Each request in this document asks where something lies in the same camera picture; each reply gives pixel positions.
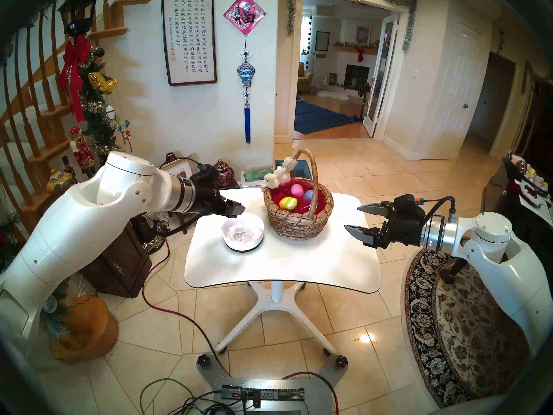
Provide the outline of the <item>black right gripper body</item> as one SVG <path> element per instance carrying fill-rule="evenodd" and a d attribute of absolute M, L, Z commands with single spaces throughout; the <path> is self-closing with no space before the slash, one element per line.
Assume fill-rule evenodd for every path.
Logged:
<path fill-rule="evenodd" d="M 365 246 L 370 248 L 388 248 L 393 242 L 404 245 L 421 246 L 421 233 L 424 226 L 425 213 L 421 214 L 399 214 L 384 217 L 380 214 L 371 213 L 383 220 L 381 228 L 376 228 L 370 235 L 370 241 Z"/>

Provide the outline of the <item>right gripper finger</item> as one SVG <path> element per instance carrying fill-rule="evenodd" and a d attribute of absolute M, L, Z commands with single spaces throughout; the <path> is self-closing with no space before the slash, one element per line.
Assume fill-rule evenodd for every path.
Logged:
<path fill-rule="evenodd" d="M 345 230 L 355 239 L 362 242 L 363 245 L 369 246 L 368 228 L 359 225 L 345 225 Z"/>
<path fill-rule="evenodd" d="M 391 202 L 362 205 L 359 206 L 357 210 L 371 215 L 388 216 L 391 212 Z"/>

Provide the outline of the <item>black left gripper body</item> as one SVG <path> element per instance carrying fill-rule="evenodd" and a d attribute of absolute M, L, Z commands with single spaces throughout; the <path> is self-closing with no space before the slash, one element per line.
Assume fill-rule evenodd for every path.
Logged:
<path fill-rule="evenodd" d="M 195 180 L 192 183 L 195 188 L 195 198 L 192 205 L 193 214 L 231 217 L 227 200 L 219 193 L 219 189 L 214 182 Z"/>

